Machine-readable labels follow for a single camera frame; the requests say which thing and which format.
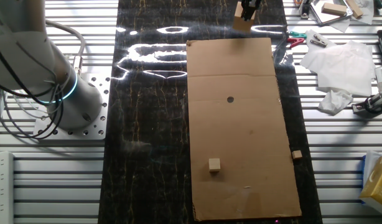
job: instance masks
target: power strip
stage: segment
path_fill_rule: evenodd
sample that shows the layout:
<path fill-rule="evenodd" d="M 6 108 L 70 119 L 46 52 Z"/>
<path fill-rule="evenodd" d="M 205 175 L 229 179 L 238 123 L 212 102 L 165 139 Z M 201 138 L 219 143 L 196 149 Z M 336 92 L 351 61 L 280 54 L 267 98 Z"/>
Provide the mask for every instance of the power strip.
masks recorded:
<path fill-rule="evenodd" d="M 0 152 L 0 224 L 14 223 L 14 156 Z"/>

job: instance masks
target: white tissue paper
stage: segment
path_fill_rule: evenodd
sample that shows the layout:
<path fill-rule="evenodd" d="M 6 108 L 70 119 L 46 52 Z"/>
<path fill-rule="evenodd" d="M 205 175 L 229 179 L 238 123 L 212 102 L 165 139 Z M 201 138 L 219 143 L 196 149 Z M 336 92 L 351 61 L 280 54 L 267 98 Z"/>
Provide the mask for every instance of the white tissue paper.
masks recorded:
<path fill-rule="evenodd" d="M 371 79 L 375 77 L 371 47 L 356 42 L 337 46 L 312 30 L 306 35 L 309 52 L 300 64 L 317 73 L 317 89 L 327 92 L 319 105 L 321 111 L 337 114 L 353 100 L 352 94 L 371 95 Z M 314 35 L 326 42 L 327 47 L 311 44 Z"/>
<path fill-rule="evenodd" d="M 317 73 L 318 86 L 338 88 L 353 95 L 370 96 L 371 79 L 375 77 L 372 50 L 365 44 L 349 41 L 310 51 L 300 64 Z"/>
<path fill-rule="evenodd" d="M 331 89 L 318 105 L 318 109 L 324 113 L 335 115 L 352 101 L 353 97 L 347 91 Z"/>
<path fill-rule="evenodd" d="M 373 13 L 374 13 L 373 0 L 355 0 L 355 2 L 363 11 L 363 15 L 359 19 L 356 19 L 354 16 L 352 16 L 352 19 L 372 25 Z M 342 4 L 338 0 L 334 0 L 333 3 Z M 350 25 L 350 19 L 344 19 L 338 22 L 334 22 L 333 24 L 330 24 L 330 26 L 342 32 L 346 32 L 349 25 Z"/>
<path fill-rule="evenodd" d="M 371 175 L 373 168 L 376 165 L 376 161 L 382 156 L 382 154 L 375 151 L 368 151 L 365 156 L 365 166 L 363 174 L 363 187 L 365 186 L 368 177 Z"/>
<path fill-rule="evenodd" d="M 344 19 L 329 25 L 335 28 L 336 30 L 339 30 L 341 32 L 346 32 L 348 26 L 350 25 L 350 19 Z"/>
<path fill-rule="evenodd" d="M 361 11 L 363 11 L 363 15 L 356 19 L 354 16 L 352 16 L 352 19 L 372 25 L 373 20 L 373 0 L 354 0 L 357 5 L 360 7 Z"/>

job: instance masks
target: black marble surface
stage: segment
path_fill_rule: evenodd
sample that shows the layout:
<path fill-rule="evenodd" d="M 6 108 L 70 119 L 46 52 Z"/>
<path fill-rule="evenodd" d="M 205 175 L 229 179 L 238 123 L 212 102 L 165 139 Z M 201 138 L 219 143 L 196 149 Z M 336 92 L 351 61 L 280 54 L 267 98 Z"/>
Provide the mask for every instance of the black marble surface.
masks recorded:
<path fill-rule="evenodd" d="M 263 0 L 250 34 L 236 0 L 120 0 L 99 223 L 194 223 L 187 40 L 270 37 L 303 216 L 216 223 L 322 223 L 281 0 Z"/>

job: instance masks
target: wooden piece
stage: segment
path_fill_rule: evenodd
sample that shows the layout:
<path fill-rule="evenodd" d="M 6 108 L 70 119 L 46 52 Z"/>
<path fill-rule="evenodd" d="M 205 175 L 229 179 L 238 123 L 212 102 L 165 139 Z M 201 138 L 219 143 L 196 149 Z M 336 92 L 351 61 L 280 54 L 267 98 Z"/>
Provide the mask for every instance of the wooden piece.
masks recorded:
<path fill-rule="evenodd" d="M 233 28 L 236 30 L 244 31 L 244 32 L 251 32 L 251 28 L 253 26 L 254 16 L 256 15 L 256 12 L 254 12 L 250 21 L 244 21 L 241 18 L 242 10 L 243 10 L 242 4 L 241 2 L 238 2 L 238 4 L 236 5 L 236 10 L 234 15 Z"/>
<path fill-rule="evenodd" d="M 220 159 L 209 159 L 209 172 L 220 171 Z"/>
<path fill-rule="evenodd" d="M 303 158 L 302 151 L 292 152 L 292 157 L 293 159 L 302 159 Z"/>
<path fill-rule="evenodd" d="M 363 11 L 360 9 L 360 7 L 358 7 L 357 3 L 354 0 L 346 0 L 346 2 L 348 4 L 348 6 L 350 6 L 350 8 L 352 9 L 354 17 L 359 18 L 364 14 Z"/>
<path fill-rule="evenodd" d="M 322 12 L 327 13 L 327 14 L 331 14 L 334 16 L 344 16 L 347 12 L 347 7 L 326 2 L 322 6 Z"/>

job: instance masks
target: yellow box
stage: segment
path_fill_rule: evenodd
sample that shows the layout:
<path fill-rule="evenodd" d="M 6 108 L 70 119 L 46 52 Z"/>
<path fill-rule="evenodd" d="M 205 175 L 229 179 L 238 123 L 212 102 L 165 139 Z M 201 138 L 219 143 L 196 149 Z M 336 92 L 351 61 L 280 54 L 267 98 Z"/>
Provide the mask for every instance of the yellow box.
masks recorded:
<path fill-rule="evenodd" d="M 360 199 L 382 213 L 382 157 L 378 159 L 366 181 Z"/>

